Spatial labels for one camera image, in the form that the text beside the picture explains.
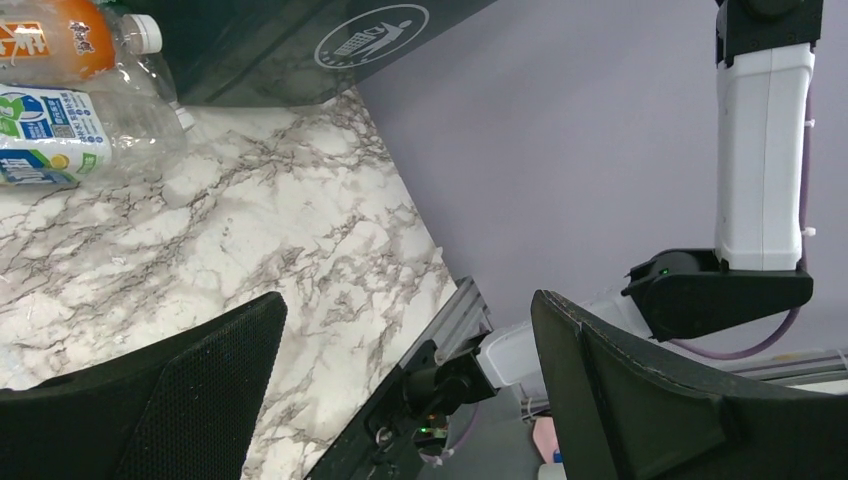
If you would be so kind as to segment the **white blue label bottle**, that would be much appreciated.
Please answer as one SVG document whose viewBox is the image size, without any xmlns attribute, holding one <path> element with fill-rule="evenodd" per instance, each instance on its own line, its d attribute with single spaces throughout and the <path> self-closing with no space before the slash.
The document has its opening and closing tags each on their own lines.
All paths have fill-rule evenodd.
<svg viewBox="0 0 848 480">
<path fill-rule="evenodd" d="M 34 85 L 1 87 L 1 184 L 139 180 L 187 147 L 193 115 L 157 97 Z"/>
</svg>

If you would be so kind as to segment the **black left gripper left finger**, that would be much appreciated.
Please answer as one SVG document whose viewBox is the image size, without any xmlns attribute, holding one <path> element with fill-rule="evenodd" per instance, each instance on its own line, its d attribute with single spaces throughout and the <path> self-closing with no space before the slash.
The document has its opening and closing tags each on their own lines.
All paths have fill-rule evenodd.
<svg viewBox="0 0 848 480">
<path fill-rule="evenodd" d="M 110 361 L 1 392 L 5 479 L 237 479 L 287 307 L 266 293 Z"/>
</svg>

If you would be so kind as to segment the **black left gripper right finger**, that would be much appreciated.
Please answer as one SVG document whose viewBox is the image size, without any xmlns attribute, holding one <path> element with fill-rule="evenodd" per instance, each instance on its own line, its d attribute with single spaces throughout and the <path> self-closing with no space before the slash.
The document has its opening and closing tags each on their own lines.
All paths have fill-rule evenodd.
<svg viewBox="0 0 848 480">
<path fill-rule="evenodd" d="M 666 350 L 539 290 L 531 323 L 570 479 L 843 479 L 847 398 Z"/>
</svg>

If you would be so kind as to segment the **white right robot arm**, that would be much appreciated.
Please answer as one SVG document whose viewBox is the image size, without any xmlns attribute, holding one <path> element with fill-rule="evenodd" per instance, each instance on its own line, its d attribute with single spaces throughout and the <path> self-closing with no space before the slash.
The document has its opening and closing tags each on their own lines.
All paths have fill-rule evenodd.
<svg viewBox="0 0 848 480">
<path fill-rule="evenodd" d="M 785 335 L 814 291 L 805 241 L 823 13 L 820 1 L 718 3 L 714 244 L 657 253 L 579 314 L 718 361 Z"/>
</svg>

